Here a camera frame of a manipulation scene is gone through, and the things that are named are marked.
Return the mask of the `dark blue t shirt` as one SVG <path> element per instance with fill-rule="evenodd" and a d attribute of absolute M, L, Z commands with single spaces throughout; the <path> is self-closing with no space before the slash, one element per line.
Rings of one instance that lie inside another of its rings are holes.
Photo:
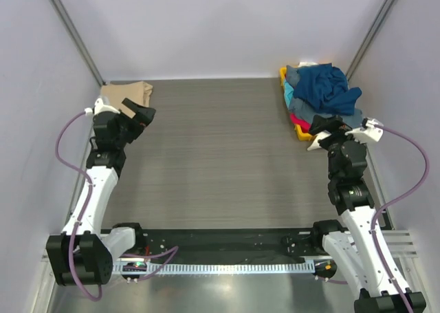
<path fill-rule="evenodd" d="M 316 112 L 352 116 L 362 95 L 359 87 L 350 88 L 343 71 L 331 63 L 299 67 L 300 80 L 294 97 L 307 102 Z"/>

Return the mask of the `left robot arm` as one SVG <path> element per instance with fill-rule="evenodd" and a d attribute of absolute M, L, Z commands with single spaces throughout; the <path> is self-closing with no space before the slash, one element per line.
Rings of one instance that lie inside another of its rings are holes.
<path fill-rule="evenodd" d="M 58 285 L 104 285 L 110 280 L 115 260 L 124 254 L 140 257 L 146 249 L 139 223 L 119 223 L 109 234 L 101 235 L 109 198 L 127 158 L 124 148 L 143 133 L 156 113 L 154 108 L 141 106 L 128 98 L 122 104 L 133 116 L 111 106 L 103 97 L 99 97 L 92 108 L 80 112 L 80 116 L 90 116 L 93 125 L 89 140 L 91 151 L 84 169 L 56 155 L 62 164 L 85 179 L 69 220 L 61 233 L 49 236 L 46 243 Z"/>

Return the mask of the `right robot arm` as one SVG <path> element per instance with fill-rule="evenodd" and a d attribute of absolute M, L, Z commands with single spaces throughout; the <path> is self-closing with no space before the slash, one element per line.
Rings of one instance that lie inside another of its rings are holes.
<path fill-rule="evenodd" d="M 309 133 L 327 151 L 328 196 L 339 219 L 315 222 L 309 244 L 316 254 L 334 260 L 355 297 L 355 312 L 423 312 L 423 293 L 411 290 L 380 228 L 386 207 L 375 207 L 364 181 L 367 145 L 378 142 L 384 132 L 371 118 L 358 128 L 339 116 L 313 118 Z"/>

